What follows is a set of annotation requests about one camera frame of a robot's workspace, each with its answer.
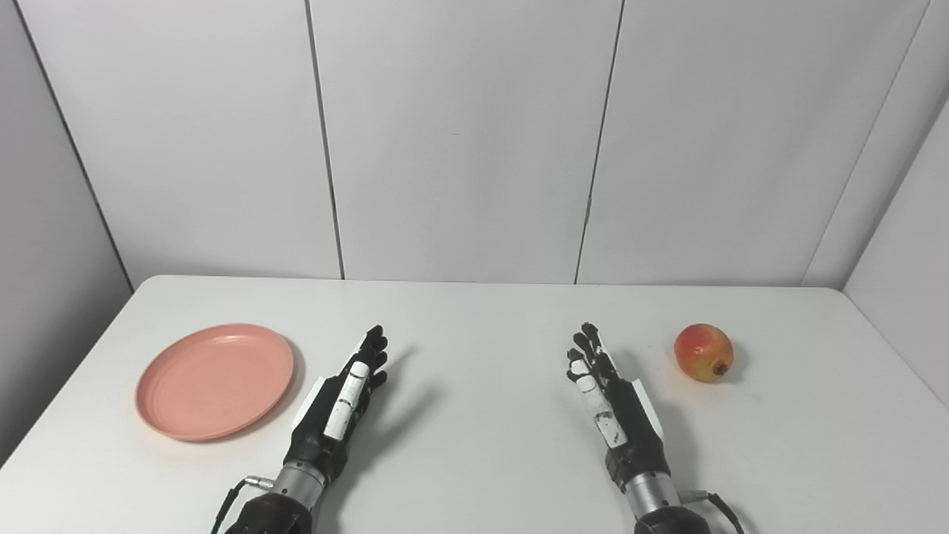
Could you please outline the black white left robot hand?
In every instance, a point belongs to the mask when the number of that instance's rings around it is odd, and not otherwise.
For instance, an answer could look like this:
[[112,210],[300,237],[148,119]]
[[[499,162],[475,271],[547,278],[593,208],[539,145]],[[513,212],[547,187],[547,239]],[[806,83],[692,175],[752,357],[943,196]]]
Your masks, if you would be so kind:
[[322,378],[308,393],[308,405],[291,433],[284,464],[308,464],[328,482],[342,473],[352,434],[388,375],[388,338],[383,326],[366,332],[341,372]]

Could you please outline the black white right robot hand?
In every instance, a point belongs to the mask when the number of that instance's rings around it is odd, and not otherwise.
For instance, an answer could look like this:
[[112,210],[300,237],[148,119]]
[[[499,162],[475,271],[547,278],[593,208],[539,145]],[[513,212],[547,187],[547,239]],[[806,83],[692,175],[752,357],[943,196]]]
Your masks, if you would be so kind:
[[664,440],[653,421],[655,410],[648,408],[641,382],[620,376],[593,323],[583,323],[572,339],[575,347],[567,352],[566,376],[606,444],[610,479],[624,492],[640,475],[670,475]]

